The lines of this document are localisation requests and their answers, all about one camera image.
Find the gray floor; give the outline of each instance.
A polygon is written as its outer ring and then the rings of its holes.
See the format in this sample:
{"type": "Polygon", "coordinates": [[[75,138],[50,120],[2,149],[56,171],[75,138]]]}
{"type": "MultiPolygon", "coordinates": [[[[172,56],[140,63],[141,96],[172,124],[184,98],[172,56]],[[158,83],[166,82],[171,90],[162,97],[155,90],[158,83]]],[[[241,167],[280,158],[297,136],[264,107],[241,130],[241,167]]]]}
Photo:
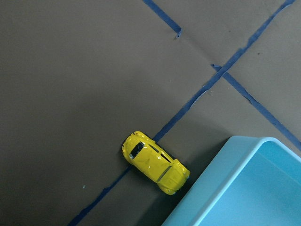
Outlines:
{"type": "MultiPolygon", "coordinates": [[[[2,1],[0,224],[67,225],[127,167],[123,140],[153,137],[281,0],[2,1]]],[[[229,71],[299,140],[301,2],[281,12],[229,71]]],[[[159,144],[191,171],[167,196],[130,171],[81,226],[160,225],[233,135],[300,151],[220,79],[159,144]]]]}

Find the blue tape strip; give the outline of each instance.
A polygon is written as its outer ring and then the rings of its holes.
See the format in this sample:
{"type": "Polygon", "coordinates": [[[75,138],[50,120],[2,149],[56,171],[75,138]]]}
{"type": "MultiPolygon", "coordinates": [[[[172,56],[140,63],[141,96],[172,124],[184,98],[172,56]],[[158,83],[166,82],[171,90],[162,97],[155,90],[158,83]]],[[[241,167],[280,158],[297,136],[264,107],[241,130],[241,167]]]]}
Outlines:
{"type": "Polygon", "coordinates": [[[69,224],[68,226],[76,226],[105,196],[112,190],[112,188],[132,169],[132,165],[128,166],[126,170],[108,187],[104,188],[99,196],[86,208],[84,208],[69,224]]]}
{"type": "MultiPolygon", "coordinates": [[[[211,79],[213,80],[213,84],[210,86],[208,84],[208,89],[210,89],[240,58],[241,56],[252,46],[254,42],[261,36],[264,30],[268,27],[271,21],[275,18],[275,16],[281,12],[284,8],[291,5],[295,0],[286,0],[267,20],[261,25],[261,27],[249,38],[248,43],[243,48],[240,48],[231,58],[228,60],[223,67],[214,75],[211,79]]],[[[200,89],[193,98],[160,130],[159,133],[156,134],[154,140],[158,142],[175,124],[179,121],[191,108],[194,102],[206,92],[206,88],[200,89]]]]}
{"type": "MultiPolygon", "coordinates": [[[[217,65],[211,65],[216,71],[219,71],[222,67],[217,65]]],[[[262,104],[260,104],[246,89],[239,84],[229,73],[225,73],[223,78],[227,80],[243,97],[245,97],[270,123],[272,123],[287,139],[289,139],[300,151],[301,142],[295,137],[274,115],[271,114],[262,104]]]]}
{"type": "MultiPolygon", "coordinates": [[[[143,0],[162,20],[164,20],[176,33],[177,37],[180,37],[182,29],[176,22],[174,22],[163,10],[161,10],[152,0],[143,0]]],[[[267,28],[274,17],[287,6],[294,3],[295,0],[286,0],[279,9],[273,13],[273,15],[249,38],[247,45],[244,48],[239,49],[230,60],[220,68],[220,70],[209,80],[209,82],[200,89],[192,99],[155,135],[153,138],[158,142],[175,124],[179,121],[192,107],[192,105],[209,90],[237,61],[238,59],[250,48],[250,46],[259,38],[262,32],[267,28]]],[[[100,195],[89,206],[84,208],[79,215],[77,215],[68,226],[77,225],[87,215],[91,209],[99,203],[103,197],[131,170],[132,166],[129,166],[109,187],[103,189],[100,195]]]]}
{"type": "Polygon", "coordinates": [[[165,23],[167,23],[174,32],[177,33],[177,38],[181,36],[182,28],[172,20],[160,7],[152,0],[143,0],[143,2],[148,5],[165,23]]]}

